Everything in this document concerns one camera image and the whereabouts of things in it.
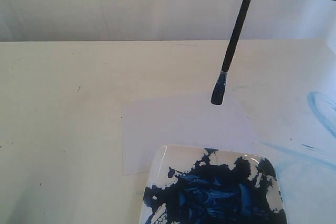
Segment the white paper sheet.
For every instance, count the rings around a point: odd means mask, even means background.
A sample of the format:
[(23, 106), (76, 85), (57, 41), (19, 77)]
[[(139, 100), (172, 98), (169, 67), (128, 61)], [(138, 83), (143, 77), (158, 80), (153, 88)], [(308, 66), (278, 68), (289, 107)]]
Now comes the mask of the white paper sheet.
[(123, 173), (150, 169), (166, 145), (256, 154), (258, 137), (242, 106), (227, 92), (213, 105), (210, 92), (135, 101), (122, 109)]

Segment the black paintbrush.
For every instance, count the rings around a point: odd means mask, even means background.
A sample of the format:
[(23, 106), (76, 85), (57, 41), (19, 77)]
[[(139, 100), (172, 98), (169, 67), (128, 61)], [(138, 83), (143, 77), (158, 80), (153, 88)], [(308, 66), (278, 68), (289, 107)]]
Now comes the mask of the black paintbrush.
[(242, 0), (237, 19), (234, 25), (234, 29), (232, 35), (230, 37), (227, 50), (224, 55), (223, 64), (220, 70), (220, 74), (215, 83), (213, 93), (211, 96), (211, 104), (213, 105), (221, 105), (224, 99), (227, 74), (232, 63), (235, 50), (239, 41), (240, 34), (242, 32), (242, 28), (245, 22), (245, 18), (249, 9), (251, 0)]

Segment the white plate with blue paint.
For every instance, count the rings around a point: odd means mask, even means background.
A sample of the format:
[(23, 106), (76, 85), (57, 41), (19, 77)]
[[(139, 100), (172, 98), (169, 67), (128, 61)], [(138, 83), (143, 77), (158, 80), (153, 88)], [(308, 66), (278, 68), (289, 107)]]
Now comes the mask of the white plate with blue paint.
[(259, 155), (168, 145), (155, 155), (140, 223), (286, 223), (275, 169)]

